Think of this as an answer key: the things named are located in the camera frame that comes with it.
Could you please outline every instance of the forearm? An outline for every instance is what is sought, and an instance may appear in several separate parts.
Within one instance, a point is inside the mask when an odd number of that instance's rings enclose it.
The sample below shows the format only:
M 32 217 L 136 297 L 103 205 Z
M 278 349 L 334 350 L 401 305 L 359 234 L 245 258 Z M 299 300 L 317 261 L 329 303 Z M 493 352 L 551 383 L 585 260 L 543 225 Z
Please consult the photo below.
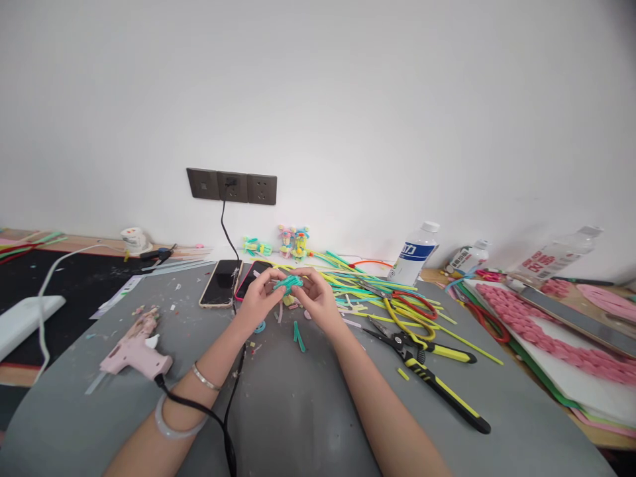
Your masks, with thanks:
M 351 331 L 331 337 L 382 474 L 450 476 L 444 460 Z
M 253 330 L 245 329 L 240 320 L 234 320 L 223 334 L 197 361 L 201 374 L 221 387 L 236 359 L 237 353 Z M 203 384 L 193 372 L 188 372 L 172 389 L 177 396 L 212 407 L 218 392 Z M 204 415 L 168 399 L 164 402 L 163 417 L 175 431 L 187 431 L 201 422 Z M 124 444 L 108 467 L 106 476 L 173 476 L 179 470 L 195 436 L 186 439 L 167 439 L 154 419 L 154 410 Z

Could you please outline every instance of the power cord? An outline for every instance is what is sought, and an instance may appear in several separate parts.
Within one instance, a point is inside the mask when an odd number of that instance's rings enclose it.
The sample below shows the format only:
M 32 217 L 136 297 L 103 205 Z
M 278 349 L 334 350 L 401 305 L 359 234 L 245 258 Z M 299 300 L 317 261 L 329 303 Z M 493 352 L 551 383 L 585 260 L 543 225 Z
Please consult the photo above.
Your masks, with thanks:
M 75 254 L 78 254 L 78 253 L 81 253 L 81 252 L 85 252 L 86 250 L 90 250 L 91 248 L 97 248 L 99 246 L 104 246 L 106 248 L 110 248 L 111 250 L 114 250 L 115 252 L 124 253 L 124 250 L 119 250 L 118 248 L 111 247 L 110 245 L 103 245 L 103 244 L 91 245 L 90 247 L 86 247 L 86 248 L 83 248 L 81 250 L 76 250 L 75 252 L 70 252 L 69 254 L 62 255 L 55 262 L 53 262 L 53 265 L 51 265 L 51 268 L 49 269 L 48 273 L 46 274 L 46 278 L 44 279 L 44 283 L 42 284 L 42 286 L 40 287 L 40 291 L 38 292 L 38 304 L 40 306 L 39 307 L 40 308 L 40 316 L 39 316 L 39 320 L 38 320 L 38 327 L 39 327 L 39 331 L 40 331 L 39 332 L 39 335 L 40 335 L 40 350 L 42 350 L 42 355 L 44 356 L 44 363 L 42 364 L 42 367 L 38 371 L 38 374 L 35 377 L 35 381 L 33 382 L 33 384 L 37 383 L 37 381 L 40 379 L 40 376 L 46 370 L 46 367 L 48 366 L 48 362 L 51 359 L 51 355 L 49 354 L 48 348 L 46 347 L 46 340 L 44 339 L 44 291 L 46 290 L 46 287 L 48 286 L 48 283 L 51 281 L 51 277 L 53 276 L 53 273 L 55 272 L 55 270 L 57 269 L 57 267 L 58 267 L 58 265 L 60 264 L 61 261 L 63 261 L 65 258 L 70 257 L 71 255 L 75 255 Z
M 239 258 L 239 254 L 236 250 L 236 248 L 234 247 L 234 244 L 232 243 L 232 241 L 230 240 L 230 236 L 227 233 L 227 230 L 225 228 L 225 224 L 223 223 L 223 217 L 225 215 L 225 198 L 227 196 L 227 188 L 229 186 L 233 186 L 236 185 L 237 181 L 236 179 L 228 179 L 226 181 L 225 184 L 225 191 L 223 194 L 223 210 L 221 211 L 221 227 L 223 228 L 223 232 L 225 233 L 225 238 L 227 239 L 227 242 L 230 244 L 230 246 L 232 247 L 232 250 L 234 250 L 234 254 L 237 256 L 237 265 L 240 262 L 240 258 Z M 238 279 L 238 274 L 235 274 L 234 276 L 234 280 L 232 283 L 232 290 L 234 290 L 235 286 L 236 286 L 236 281 Z M 237 314 L 237 306 L 235 303 L 235 300 L 232 299 L 232 307 L 234 309 L 234 314 Z M 188 407 L 192 407 L 193 409 L 196 409 L 204 414 L 207 414 L 208 416 L 211 416 L 216 422 L 218 422 L 218 424 L 221 426 L 221 430 L 223 431 L 223 443 L 225 445 L 225 459 L 227 460 L 227 466 L 230 470 L 230 476 L 231 477 L 236 477 L 237 475 L 237 455 L 236 452 L 234 450 L 234 444 L 232 443 L 232 438 L 230 437 L 230 432 L 228 430 L 227 427 L 227 423 L 228 423 L 228 418 L 230 415 L 230 406 L 232 406 L 232 401 L 234 400 L 234 395 L 237 392 L 237 387 L 239 386 L 239 378 L 240 378 L 240 374 L 243 371 L 243 364 L 245 362 L 245 354 L 246 354 L 246 350 L 247 350 L 247 345 L 243 344 L 243 347 L 241 348 L 241 354 L 240 354 L 240 360 L 238 362 L 238 368 L 237 368 L 237 378 L 234 381 L 234 386 L 232 388 L 232 394 L 230 395 L 230 400 L 227 403 L 227 408 L 225 410 L 225 416 L 223 418 L 223 421 L 221 421 L 221 419 L 219 418 L 219 416 L 217 416 L 214 411 L 212 411 L 212 409 L 208 409 L 207 407 L 195 402 L 195 401 L 191 401 L 190 399 L 186 399 L 184 397 L 180 397 L 177 396 L 176 394 L 171 393 L 168 388 L 166 387 L 166 383 L 164 381 L 164 376 L 162 374 L 157 375 L 157 377 L 155 377 L 154 381 L 157 383 L 157 386 L 159 386 L 164 393 L 166 393 L 166 396 L 168 396 L 168 399 L 170 399 L 171 401 L 175 401 L 176 403 L 179 403 L 181 405 L 184 406 L 188 406 Z

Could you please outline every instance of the person's left hand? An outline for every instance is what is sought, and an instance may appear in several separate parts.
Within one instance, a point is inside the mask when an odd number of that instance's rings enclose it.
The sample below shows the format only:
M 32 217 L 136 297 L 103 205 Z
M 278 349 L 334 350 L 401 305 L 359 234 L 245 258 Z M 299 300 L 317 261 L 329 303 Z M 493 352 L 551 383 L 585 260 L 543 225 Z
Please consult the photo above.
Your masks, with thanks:
M 274 289 L 272 280 L 285 280 L 286 278 L 287 275 L 278 268 L 268 268 L 261 273 L 247 289 L 235 320 L 240 320 L 250 330 L 257 328 L 260 322 L 265 320 L 265 316 L 270 310 L 283 299 L 287 290 L 287 287 L 282 286 L 272 292 Z

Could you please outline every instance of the black cable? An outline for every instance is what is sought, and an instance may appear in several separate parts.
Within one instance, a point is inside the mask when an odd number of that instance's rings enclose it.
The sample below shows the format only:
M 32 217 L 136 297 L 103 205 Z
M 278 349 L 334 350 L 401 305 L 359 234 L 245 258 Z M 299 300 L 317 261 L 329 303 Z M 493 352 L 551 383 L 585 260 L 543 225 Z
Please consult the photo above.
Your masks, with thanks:
M 234 250 L 234 254 L 237 256 L 237 265 L 238 265 L 238 263 L 240 262 L 239 253 L 234 247 L 234 244 L 232 243 L 232 241 L 230 240 L 230 236 L 228 235 L 227 230 L 225 229 L 225 224 L 223 223 L 223 216 L 225 215 L 225 197 L 227 195 L 227 188 L 229 186 L 230 184 L 225 184 L 225 191 L 224 191 L 225 193 L 223 194 L 223 210 L 221 211 L 221 227 L 223 228 L 223 232 L 225 233 L 225 238 L 227 239 L 227 242 L 230 244 L 230 246 L 232 247 L 232 250 Z M 238 276 L 234 277 L 232 290 L 234 290 L 236 286 L 237 278 Z M 232 307 L 234 308 L 234 314 L 236 315 L 237 306 L 235 304 L 235 300 L 232 300 Z M 171 401 L 175 401 L 176 403 L 179 403 L 184 406 L 192 407 L 193 409 L 196 409 L 204 414 L 207 414 L 208 416 L 211 416 L 216 422 L 219 423 L 219 425 L 221 426 L 221 430 L 223 431 L 223 443 L 225 445 L 225 458 L 227 460 L 227 466 L 229 467 L 231 477 L 236 477 L 237 475 L 237 456 L 236 456 L 236 452 L 234 451 L 234 444 L 232 443 L 232 438 L 230 437 L 229 430 L 227 429 L 227 421 L 230 415 L 230 406 L 232 406 L 232 400 L 234 399 L 234 395 L 236 394 L 237 387 L 239 385 L 240 373 L 243 371 L 243 363 L 245 361 L 246 350 L 247 350 L 247 344 L 243 344 L 243 347 L 241 348 L 240 360 L 238 362 L 237 379 L 236 381 L 234 381 L 232 394 L 230 395 L 230 400 L 227 403 L 225 416 L 222 421 L 219 419 L 219 416 L 217 416 L 214 413 L 214 411 L 212 411 L 212 409 L 208 409 L 207 407 L 197 403 L 196 401 L 191 401 L 190 399 L 186 399 L 184 397 L 177 396 L 176 394 L 171 393 L 166 387 L 163 374 L 157 375 L 157 377 L 155 377 L 154 379 L 154 381 L 157 383 L 157 386 L 159 386 L 163 390 L 163 392 L 166 393 L 166 395 Z
M 191 407 L 193 409 L 196 409 L 197 411 L 207 414 L 208 416 L 212 417 L 216 422 L 219 423 L 219 425 L 221 426 L 221 430 L 223 431 L 223 442 L 225 444 L 225 459 L 227 460 L 227 466 L 229 467 L 229 470 L 230 470 L 230 476 L 236 477 L 237 459 L 236 459 L 236 454 L 234 452 L 234 444 L 232 444 L 232 438 L 230 437 L 229 432 L 227 432 L 227 426 L 219 419 L 219 416 L 217 416 L 212 409 L 208 409 L 207 407 L 197 403 L 196 401 L 191 401 L 190 399 L 186 399 L 185 397 L 177 396 L 176 394 L 171 393 L 166 387 L 166 382 L 164 381 L 163 374 L 158 374 L 155 377 L 154 381 L 157 383 L 157 386 L 159 386 L 159 388 L 161 388 L 161 390 L 164 393 L 166 393 L 166 396 L 168 396 L 168 398 L 171 401 L 175 401 L 176 403 Z
M 223 232 L 225 233 L 225 238 L 227 239 L 227 242 L 230 244 L 230 247 L 232 247 L 232 250 L 234 250 L 234 254 L 237 256 L 237 266 L 238 266 L 239 263 L 240 263 L 239 253 L 237 252 L 236 248 L 234 247 L 234 244 L 232 243 L 232 241 L 230 240 L 230 236 L 227 233 L 227 230 L 225 228 L 225 224 L 223 223 L 223 215 L 225 215 L 225 200 L 227 198 L 227 188 L 229 186 L 230 186 L 230 184 L 228 184 L 226 182 L 225 183 L 225 191 L 223 191 L 223 210 L 221 211 L 221 228 L 223 229 Z M 238 278 L 238 276 L 234 277 L 234 280 L 232 282 L 232 290 L 234 290 L 235 286 L 237 285 L 237 278 Z M 237 304 L 236 304 L 236 300 L 234 298 L 232 298 L 232 309 L 234 310 L 234 315 L 236 316 L 236 314 L 237 314 Z
M 223 228 L 223 232 L 225 232 L 225 238 L 227 239 L 227 242 L 230 244 L 230 247 L 232 247 L 232 250 L 234 250 L 234 254 L 237 256 L 237 262 L 240 262 L 239 253 L 234 248 L 234 244 L 230 240 L 230 236 L 227 234 L 227 230 L 225 230 L 225 224 L 223 223 L 223 215 L 225 214 L 225 198 L 227 196 L 228 187 L 229 184 L 225 184 L 225 193 L 223 194 L 223 210 L 221 211 L 221 227 Z

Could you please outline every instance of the silver bangle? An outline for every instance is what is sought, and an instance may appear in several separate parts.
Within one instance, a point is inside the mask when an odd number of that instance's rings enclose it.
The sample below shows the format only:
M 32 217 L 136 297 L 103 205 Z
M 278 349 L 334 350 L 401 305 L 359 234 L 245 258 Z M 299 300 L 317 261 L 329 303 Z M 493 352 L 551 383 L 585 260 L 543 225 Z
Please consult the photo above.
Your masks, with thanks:
M 199 371 L 199 368 L 197 368 L 197 362 L 196 361 L 192 365 L 192 372 L 194 373 L 194 375 L 197 378 L 199 378 L 199 381 L 201 381 L 203 384 L 205 384 L 211 390 L 213 390 L 213 391 L 221 391 L 221 388 L 219 386 L 217 386 L 216 384 L 211 383 L 210 381 L 205 379 L 205 376 L 203 374 L 201 374 L 201 372 Z
M 203 420 L 189 431 L 175 431 L 174 429 L 169 428 L 168 424 L 164 421 L 164 402 L 166 402 L 166 395 L 162 394 L 159 401 L 157 401 L 157 407 L 154 409 L 154 421 L 157 423 L 159 432 L 168 439 L 175 441 L 176 439 L 185 439 L 186 437 L 196 435 L 207 422 L 208 416 L 206 414 Z

